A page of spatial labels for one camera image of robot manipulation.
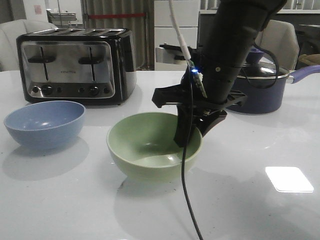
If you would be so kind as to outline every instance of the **green bowl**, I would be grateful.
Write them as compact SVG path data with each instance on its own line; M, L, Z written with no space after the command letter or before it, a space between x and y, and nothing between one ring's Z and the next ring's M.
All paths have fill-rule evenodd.
M169 113L145 112L115 124L106 142L118 168L137 180L167 182L179 177L183 148L174 141L177 119ZM196 128L187 147L185 171L195 163L201 144Z

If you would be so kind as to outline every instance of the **drawer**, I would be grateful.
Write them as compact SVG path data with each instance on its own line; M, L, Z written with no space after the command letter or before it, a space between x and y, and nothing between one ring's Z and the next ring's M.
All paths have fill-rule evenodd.
M181 33L185 39L186 44L193 48L197 48L197 27L181 27ZM179 46L176 31L172 27L155 27L154 28L154 46L159 47L159 45L167 43L169 45ZM187 63L179 64L168 64L156 62L154 60L154 70L156 71L184 71L186 70Z
M173 9L176 21L180 27L198 26L199 0L175 0L173 1ZM168 1L154 1L154 26L172 27Z
M197 48L197 27L180 27L186 44L193 48ZM167 43L169 45L179 46L176 31L172 27L155 27L154 28L154 47Z

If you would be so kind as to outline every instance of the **toaster knob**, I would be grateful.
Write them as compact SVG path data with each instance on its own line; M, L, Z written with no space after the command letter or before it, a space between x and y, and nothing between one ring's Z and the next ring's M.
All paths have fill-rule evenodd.
M42 92L43 95L50 95L50 94L52 94L53 91L54 90L53 90L52 86L50 86L48 84L43 85L41 87L41 92Z
M99 88L97 86L90 86L89 93L92 96L97 96L99 94Z

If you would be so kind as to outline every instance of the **toaster lever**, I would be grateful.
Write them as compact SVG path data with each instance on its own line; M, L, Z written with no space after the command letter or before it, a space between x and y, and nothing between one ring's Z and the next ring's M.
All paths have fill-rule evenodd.
M82 65L95 65L102 63L103 61L103 57L81 57L78 62Z
M52 63L56 58L54 56L33 56L28 59L31 64L48 64Z

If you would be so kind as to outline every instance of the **blue bowl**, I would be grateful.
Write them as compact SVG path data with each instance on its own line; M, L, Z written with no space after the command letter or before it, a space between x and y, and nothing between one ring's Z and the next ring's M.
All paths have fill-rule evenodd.
M45 101L22 107L4 119L13 139L31 149L54 149L75 140L86 108L73 101Z

